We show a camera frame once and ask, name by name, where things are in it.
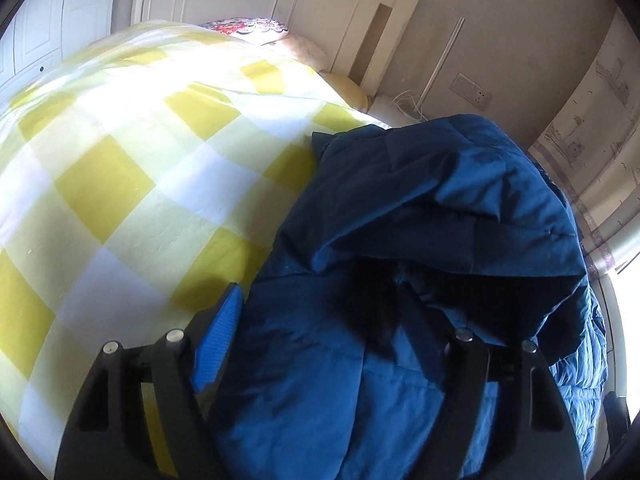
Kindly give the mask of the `white wall conduit strip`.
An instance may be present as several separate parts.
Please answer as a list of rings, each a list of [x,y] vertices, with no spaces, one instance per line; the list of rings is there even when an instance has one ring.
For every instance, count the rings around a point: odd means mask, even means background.
[[[464,24],[465,24],[465,17],[460,16],[460,18],[457,19],[456,24],[454,25],[454,28],[452,29],[451,34],[448,37],[445,47],[442,49],[442,53],[439,55],[439,58],[431,72],[431,75],[428,76],[427,82],[419,96],[419,99],[416,101],[416,108],[418,109],[419,112],[422,110],[426,97],[432,90],[437,77],[439,76],[440,72],[442,71],[442,68],[444,67],[446,61],[448,60],[449,55],[452,49],[454,48],[454,44],[456,43]]]

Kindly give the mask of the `striped patterned curtain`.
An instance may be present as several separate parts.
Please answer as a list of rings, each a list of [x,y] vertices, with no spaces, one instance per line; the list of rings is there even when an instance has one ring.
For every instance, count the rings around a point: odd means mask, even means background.
[[[639,39],[622,12],[530,154],[570,202],[591,275],[638,254]]]

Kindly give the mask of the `blue puffer jacket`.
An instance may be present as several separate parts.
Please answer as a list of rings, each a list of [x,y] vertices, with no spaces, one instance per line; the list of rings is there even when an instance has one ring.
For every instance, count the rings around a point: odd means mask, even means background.
[[[533,339],[584,462],[603,316],[572,210],[493,122],[456,115],[312,138],[318,169],[242,309],[208,416],[235,479],[403,479],[442,404],[448,338]]]

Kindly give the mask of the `yellow white checked bedsheet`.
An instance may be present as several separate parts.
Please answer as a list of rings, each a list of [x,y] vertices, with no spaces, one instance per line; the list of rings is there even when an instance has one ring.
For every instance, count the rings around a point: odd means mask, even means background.
[[[102,344],[148,344],[248,286],[314,174],[369,122],[312,68],[146,23],[1,109],[1,414],[46,476]]]

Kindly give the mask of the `yellow pillow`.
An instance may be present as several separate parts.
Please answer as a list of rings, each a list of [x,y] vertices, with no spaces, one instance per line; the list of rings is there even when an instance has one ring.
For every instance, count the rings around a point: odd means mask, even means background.
[[[354,110],[367,113],[370,108],[369,97],[360,89],[355,81],[334,73],[321,72],[320,76],[336,91],[336,93]]]

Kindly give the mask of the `white nightstand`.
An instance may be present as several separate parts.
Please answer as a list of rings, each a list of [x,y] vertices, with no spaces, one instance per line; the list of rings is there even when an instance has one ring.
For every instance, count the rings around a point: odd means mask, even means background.
[[[408,92],[402,92],[393,98],[379,93],[372,101],[368,114],[394,128],[427,121],[416,109],[416,96]]]

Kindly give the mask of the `beige wall socket panel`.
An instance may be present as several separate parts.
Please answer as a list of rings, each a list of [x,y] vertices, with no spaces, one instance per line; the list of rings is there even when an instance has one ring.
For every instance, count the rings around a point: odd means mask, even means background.
[[[481,112],[487,110],[492,100],[488,91],[462,73],[457,73],[449,89]]]

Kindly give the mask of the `white wardrobe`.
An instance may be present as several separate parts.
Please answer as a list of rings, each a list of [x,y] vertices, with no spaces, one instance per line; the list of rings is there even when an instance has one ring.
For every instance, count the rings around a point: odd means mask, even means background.
[[[1,38],[1,101],[111,35],[113,0],[25,0]]]

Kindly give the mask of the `floral red pillow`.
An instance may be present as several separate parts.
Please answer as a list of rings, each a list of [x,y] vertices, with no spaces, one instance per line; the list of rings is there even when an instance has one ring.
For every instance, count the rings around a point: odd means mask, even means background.
[[[258,46],[272,44],[288,36],[288,26],[273,18],[224,18],[201,24],[201,28]]]

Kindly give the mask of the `white wooden headboard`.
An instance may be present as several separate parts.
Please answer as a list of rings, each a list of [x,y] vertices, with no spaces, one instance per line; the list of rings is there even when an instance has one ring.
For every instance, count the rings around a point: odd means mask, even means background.
[[[313,41],[329,70],[378,92],[420,0],[132,0],[131,23],[202,24],[220,18],[273,18]]]

